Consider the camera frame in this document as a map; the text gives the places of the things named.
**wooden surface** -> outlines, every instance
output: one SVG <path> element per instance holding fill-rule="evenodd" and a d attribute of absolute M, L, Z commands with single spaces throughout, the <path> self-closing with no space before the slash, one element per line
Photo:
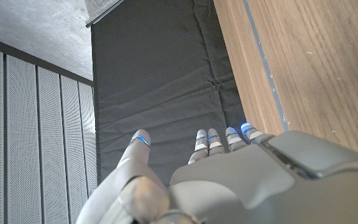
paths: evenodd
<path fill-rule="evenodd" d="M 283 126 L 242 1 L 214 3 L 247 121 L 265 133 L 282 133 Z"/>
<path fill-rule="evenodd" d="M 224 2 L 215 0 L 215 5 L 232 66 L 240 67 L 235 64 L 245 60 L 233 57 L 244 54 L 248 60 L 255 58 L 256 53 L 249 51 L 255 49 L 240 47 L 253 45 L 255 39 L 239 40 L 238 33 L 252 33 L 249 21 L 238 26 L 223 22 L 228 17 L 233 18 L 233 24 L 238 23 L 236 19 L 248 20 L 243 15 L 244 4 L 230 6 L 242 0 Z M 248 4 L 289 128 L 358 151 L 358 0 L 248 0 Z M 243 84 L 252 79 L 249 76 L 261 76 L 257 70 L 233 70 L 243 104 L 250 98 L 240 89 L 266 91 Z M 272 103 L 262 100 L 263 104 Z M 247 119 L 254 119 L 250 116 L 258 112 L 251 106 L 244 106 L 244 110 Z"/>

